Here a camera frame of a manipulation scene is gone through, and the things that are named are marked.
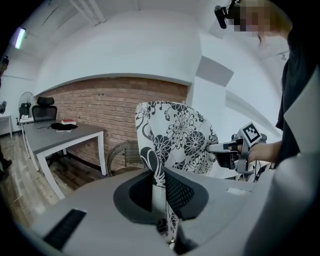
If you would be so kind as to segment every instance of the black and white floral fabric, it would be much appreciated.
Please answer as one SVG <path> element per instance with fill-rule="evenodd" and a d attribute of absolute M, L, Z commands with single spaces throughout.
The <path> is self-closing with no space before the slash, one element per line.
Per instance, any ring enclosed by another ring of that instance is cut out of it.
<path fill-rule="evenodd" d="M 152 211 L 170 222 L 168 236 L 175 237 L 178 218 L 166 203 L 163 167 L 207 175 L 216 157 L 206 151 L 206 146 L 217 144 L 217 135 L 199 112 L 170 101 L 140 103 L 136 107 L 135 125 L 141 159 L 154 171 Z"/>

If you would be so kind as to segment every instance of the black office chair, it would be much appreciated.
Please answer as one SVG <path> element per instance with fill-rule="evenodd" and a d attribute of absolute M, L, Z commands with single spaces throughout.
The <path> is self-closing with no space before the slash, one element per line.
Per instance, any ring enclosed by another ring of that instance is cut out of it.
<path fill-rule="evenodd" d="M 32 116 L 35 123 L 56 120 L 57 107 L 52 106 L 55 103 L 52 97 L 39 97 L 37 105 L 32 107 Z"/>
<path fill-rule="evenodd" d="M 53 97 L 38 97 L 36 101 L 37 105 L 32 107 L 32 116 L 35 123 L 52 121 L 57 118 L 57 107 L 53 106 L 55 100 Z M 59 163 L 66 171 L 67 166 L 60 161 L 61 158 L 66 157 L 64 154 L 53 153 L 49 160 L 48 166 L 50 167 L 54 162 Z"/>

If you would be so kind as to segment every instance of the person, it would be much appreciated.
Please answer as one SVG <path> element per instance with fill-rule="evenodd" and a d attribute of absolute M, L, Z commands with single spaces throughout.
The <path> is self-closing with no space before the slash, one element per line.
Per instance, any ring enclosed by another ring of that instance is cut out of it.
<path fill-rule="evenodd" d="M 233 0 L 228 9 L 228 18 L 240 31 L 256 34 L 260 44 L 265 37 L 280 36 L 287 40 L 289 58 L 282 74 L 282 99 L 275 125 L 283 131 L 282 140 L 275 143 L 258 143 L 249 153 L 249 161 L 275 163 L 275 168 L 283 160 L 297 155 L 299 151 L 295 137 L 284 119 L 284 113 L 297 99 L 319 65 L 316 38 L 310 37 L 306 28 L 313 25 L 309 13 L 312 6 L 303 11 L 294 10 L 295 3 L 281 0 Z"/>
<path fill-rule="evenodd" d="M 6 55 L 2 62 L 0 67 L 0 87 L 1 87 L 1 76 L 4 73 L 4 71 L 7 69 L 9 65 L 9 57 Z M 4 158 L 4 154 L 1 151 L 1 145 L 0 145 L 0 163 L 2 164 L 2 170 L 0 170 L 0 181 L 3 181 L 6 177 L 8 177 L 8 168 L 12 164 L 11 160 L 6 160 Z"/>

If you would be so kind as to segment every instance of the wooden floor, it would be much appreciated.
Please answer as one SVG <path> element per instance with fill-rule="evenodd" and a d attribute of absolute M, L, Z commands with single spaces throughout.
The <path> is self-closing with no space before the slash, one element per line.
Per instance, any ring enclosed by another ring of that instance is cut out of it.
<path fill-rule="evenodd" d="M 12 160 L 8 169 L 9 177 L 0 183 L 0 191 L 13 218 L 21 225 L 29 227 L 37 215 L 56 204 L 59 198 L 42 170 L 36 171 L 32 160 L 28 159 L 22 136 L 3 137 L 0 144 L 4 158 Z M 101 172 L 72 158 L 62 158 L 61 162 L 67 165 L 67 171 L 63 171 L 56 162 L 51 165 L 50 170 L 66 197 L 80 186 L 104 178 Z"/>

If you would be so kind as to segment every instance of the electric fan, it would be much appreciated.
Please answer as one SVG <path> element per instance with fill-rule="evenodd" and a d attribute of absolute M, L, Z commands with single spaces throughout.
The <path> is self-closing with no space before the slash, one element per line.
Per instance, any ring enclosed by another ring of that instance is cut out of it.
<path fill-rule="evenodd" d="M 22 94 L 18 103 L 18 111 L 20 115 L 25 115 L 31 118 L 32 117 L 31 109 L 35 104 L 36 104 L 36 98 L 31 92 L 27 91 L 24 94 Z"/>

